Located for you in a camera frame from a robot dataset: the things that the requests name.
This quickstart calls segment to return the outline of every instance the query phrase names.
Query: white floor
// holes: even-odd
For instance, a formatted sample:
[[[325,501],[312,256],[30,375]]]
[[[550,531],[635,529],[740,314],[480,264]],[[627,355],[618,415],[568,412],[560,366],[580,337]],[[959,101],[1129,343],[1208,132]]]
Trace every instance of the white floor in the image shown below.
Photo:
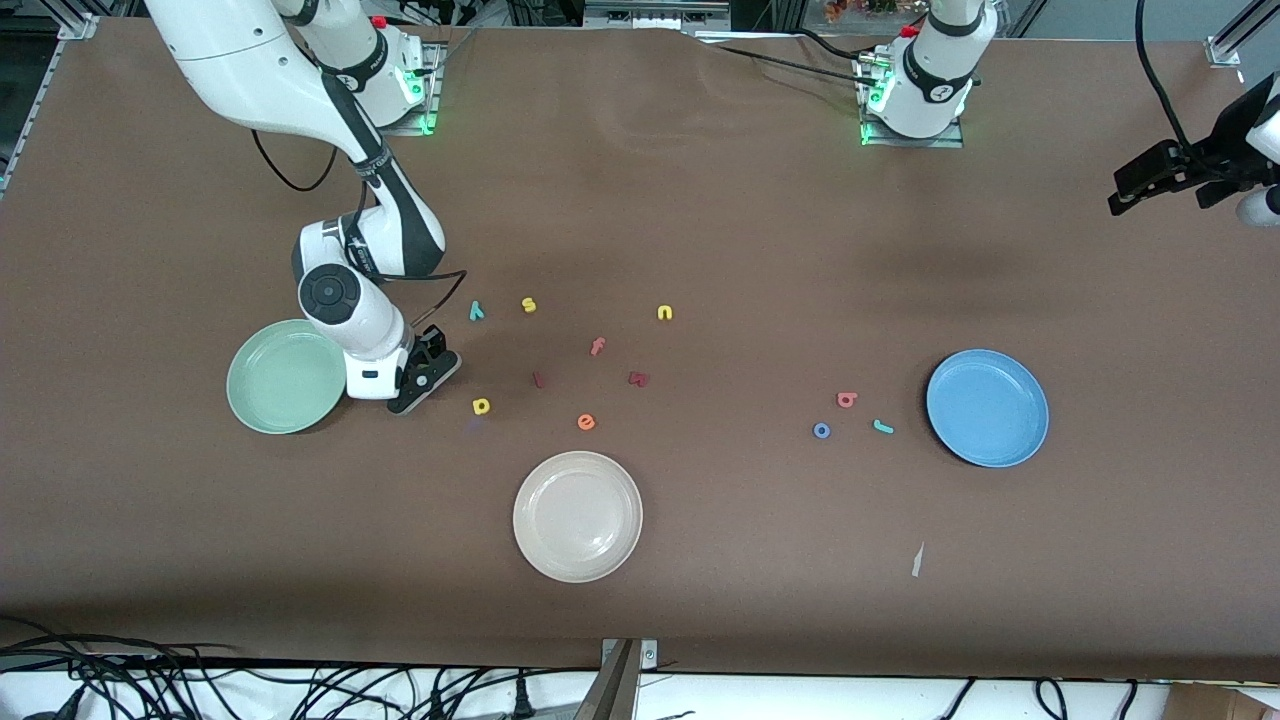
[[[220,675],[223,671],[212,671]],[[462,671],[449,671],[451,676]],[[307,679],[310,670],[271,670],[278,678]],[[346,687],[360,688],[380,673],[357,676]],[[486,678],[502,678],[508,671],[494,671]],[[412,683],[417,698],[425,698],[434,670],[415,670]],[[567,673],[535,676],[527,680],[534,707],[554,707],[577,703],[591,684],[591,673]],[[219,679],[218,687],[243,720],[287,719],[302,700],[305,685],[282,685],[256,679],[247,674],[234,674]],[[915,680],[872,678],[799,678],[799,676],[730,676],[654,674],[641,678],[636,720],[662,720],[692,711],[692,720],[778,720],[778,719],[847,719],[847,720],[937,720],[950,706],[963,680]],[[0,720],[20,720],[41,711],[55,711],[78,685],[64,673],[10,673],[0,675]],[[216,701],[209,688],[192,684],[205,720],[230,720],[229,714]],[[1029,680],[980,680],[969,692],[956,720],[979,719],[1046,719],[1036,703]],[[1128,692],[1124,683],[1064,682],[1071,717],[1087,720],[1116,720],[1120,705]],[[1280,689],[1251,689],[1253,694],[1271,705],[1280,705]],[[369,691],[387,700],[408,706],[413,688],[404,675]],[[1142,684],[1129,711],[1129,720],[1158,720],[1169,685]],[[1052,692],[1046,688],[1046,694]],[[129,693],[120,691],[116,697],[128,707],[141,707],[131,702]],[[477,691],[463,701],[457,717],[475,717],[509,712],[515,698],[513,683],[504,683]],[[344,698],[330,694],[307,712],[320,717],[338,707]],[[1056,710],[1056,698],[1048,697]],[[383,707],[374,703],[355,705],[340,714],[344,720],[385,720]],[[86,694],[78,720],[110,720],[105,701]]]

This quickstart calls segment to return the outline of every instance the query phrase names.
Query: table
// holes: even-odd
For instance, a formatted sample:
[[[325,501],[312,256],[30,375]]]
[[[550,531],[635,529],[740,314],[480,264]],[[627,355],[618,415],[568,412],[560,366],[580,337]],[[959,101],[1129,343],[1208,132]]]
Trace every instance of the table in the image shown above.
[[[1153,58],[1193,137],[1242,91],[1194,44]],[[463,369],[408,418],[344,401],[266,437],[227,365],[298,316],[292,238],[358,184],[283,188],[154,28],[104,20],[0,205],[0,609],[275,657],[590,665],[657,637],[689,670],[1280,678],[1280,243],[1190,196],[1107,214],[1169,135],[1128,44],[997,41],[980,70],[964,150],[863,147],[837,79],[666,31],[479,32],[436,135],[392,141],[440,270],[471,272],[438,315]],[[300,178],[328,156],[266,140]],[[1021,466],[931,433],[924,383],[966,347],[1046,387]],[[511,532],[571,448],[645,503],[588,585]]]

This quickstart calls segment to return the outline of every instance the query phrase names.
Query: small paper scrap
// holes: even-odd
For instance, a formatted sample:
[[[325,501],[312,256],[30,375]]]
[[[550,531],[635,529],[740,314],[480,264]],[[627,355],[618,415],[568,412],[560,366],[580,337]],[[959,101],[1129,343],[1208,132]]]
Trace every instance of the small paper scrap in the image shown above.
[[[920,551],[915,553],[915,562],[911,564],[911,577],[920,577],[920,562],[924,561],[924,543],[920,543]]]

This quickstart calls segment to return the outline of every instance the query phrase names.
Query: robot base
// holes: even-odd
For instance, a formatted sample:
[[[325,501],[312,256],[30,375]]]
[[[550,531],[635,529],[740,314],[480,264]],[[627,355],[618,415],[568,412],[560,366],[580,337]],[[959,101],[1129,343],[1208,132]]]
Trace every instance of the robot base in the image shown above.
[[[873,53],[863,53],[852,60],[854,76],[869,77],[878,83],[883,82],[884,72],[888,69],[888,46],[877,46]],[[882,85],[858,86],[858,119],[861,123],[863,145],[893,145],[897,147],[964,147],[964,136],[960,132],[960,118],[951,120],[947,129],[940,135],[927,138],[906,137],[893,132],[884,120],[868,109],[872,95],[882,90]]]
[[[448,56],[448,44],[422,42],[417,64],[422,74],[406,79],[407,92],[419,97],[419,102],[403,118],[381,127],[383,135],[421,137],[435,133],[435,122],[440,111],[440,92],[444,91],[444,59]]]
[[[461,366],[462,357],[445,347],[440,328],[426,328],[408,352],[399,395],[387,401],[387,409],[396,415],[407,414]]]

